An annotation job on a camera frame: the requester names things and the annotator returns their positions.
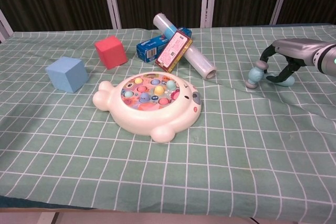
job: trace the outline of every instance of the floor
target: floor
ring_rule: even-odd
[[[257,219],[260,224],[295,222]],[[3,224],[255,224],[251,219],[172,214],[137,214],[121,212],[0,212]]]

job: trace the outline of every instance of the foam block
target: foam block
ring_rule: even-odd
[[[107,69],[122,65],[128,61],[124,46],[115,36],[110,36],[96,42],[95,48],[101,62],[103,62]]]
[[[89,79],[80,59],[61,57],[46,68],[55,89],[75,93]]]

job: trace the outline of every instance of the cardboard tube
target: cardboard tube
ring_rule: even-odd
[[[164,34],[167,39],[171,39],[177,28],[162,13],[156,14],[153,24]],[[185,52],[184,58],[202,76],[203,79],[211,79],[216,74],[216,67],[193,45]]]

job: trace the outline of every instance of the green checkered tablecloth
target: green checkered tablecloth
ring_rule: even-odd
[[[182,59],[173,74],[203,98],[197,122],[168,144],[120,129],[92,96],[103,80],[160,69],[136,45],[142,29],[14,33],[0,44],[0,195],[50,204],[336,223],[336,78],[301,68],[296,83],[245,87],[275,39],[336,40],[336,26],[192,29],[218,68],[202,80]],[[94,43],[110,35],[129,61],[107,70]],[[81,59],[88,82],[55,90],[45,68]],[[283,56],[270,70],[286,65]]]

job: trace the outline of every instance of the blue cube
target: blue cube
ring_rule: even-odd
[[[89,79],[80,59],[61,57],[46,68],[55,89],[75,93]]]

